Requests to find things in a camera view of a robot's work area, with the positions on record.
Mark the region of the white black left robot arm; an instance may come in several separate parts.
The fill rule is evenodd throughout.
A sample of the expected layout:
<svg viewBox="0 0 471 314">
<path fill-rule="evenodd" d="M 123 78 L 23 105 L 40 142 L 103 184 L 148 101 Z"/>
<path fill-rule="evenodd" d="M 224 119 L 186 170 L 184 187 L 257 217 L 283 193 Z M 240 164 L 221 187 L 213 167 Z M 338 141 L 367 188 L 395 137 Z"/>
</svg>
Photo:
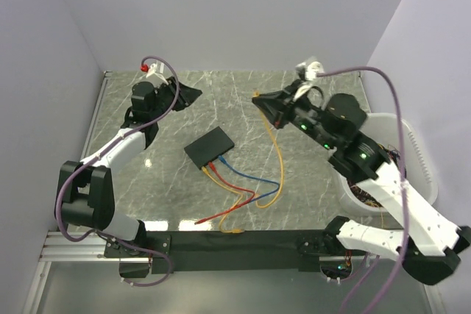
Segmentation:
<svg viewBox="0 0 471 314">
<path fill-rule="evenodd" d="M 61 166 L 54 217 L 64 237 L 81 241 L 70 236 L 65 227 L 85 226 L 89 232 L 120 240 L 123 250 L 133 257 L 147 250 L 143 221 L 116 211 L 113 174 L 152 144 L 161 119 L 171 111 L 190 107 L 201 95 L 201 90 L 180 83 L 174 76 L 158 87 L 150 81 L 133 85 L 131 105 L 113 139 L 91 156 Z"/>
</svg>

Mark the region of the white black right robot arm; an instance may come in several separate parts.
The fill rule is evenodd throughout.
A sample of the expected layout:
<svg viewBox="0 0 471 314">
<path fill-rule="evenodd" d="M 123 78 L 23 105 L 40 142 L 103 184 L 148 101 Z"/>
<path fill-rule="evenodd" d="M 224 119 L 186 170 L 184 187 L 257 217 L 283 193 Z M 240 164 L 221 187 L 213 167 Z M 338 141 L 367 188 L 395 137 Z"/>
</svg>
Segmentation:
<svg viewBox="0 0 471 314">
<path fill-rule="evenodd" d="M 307 94 L 296 96 L 285 88 L 258 94 L 252 103 L 274 128 L 293 124 L 331 150 L 328 162 L 334 170 L 371 195 L 402 227 L 380 229 L 337 216 L 323 231 L 328 252 L 361 250 L 395 260 L 425 285 L 436 285 L 455 272 L 460 253 L 470 246 L 470 228 L 447 220 L 427 203 L 385 149 L 361 131 L 367 114 L 354 96 L 336 94 L 317 107 Z"/>
</svg>

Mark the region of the black network switch box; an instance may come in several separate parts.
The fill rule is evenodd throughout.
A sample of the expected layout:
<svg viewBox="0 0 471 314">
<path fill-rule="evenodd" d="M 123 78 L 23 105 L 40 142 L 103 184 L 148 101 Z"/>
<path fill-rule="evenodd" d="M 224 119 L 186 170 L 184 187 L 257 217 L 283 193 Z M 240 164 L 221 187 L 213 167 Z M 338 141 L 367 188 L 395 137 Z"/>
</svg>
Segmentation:
<svg viewBox="0 0 471 314">
<path fill-rule="evenodd" d="M 187 145 L 184 152 L 198 169 L 202 169 L 234 147 L 233 140 L 218 126 Z"/>
</svg>

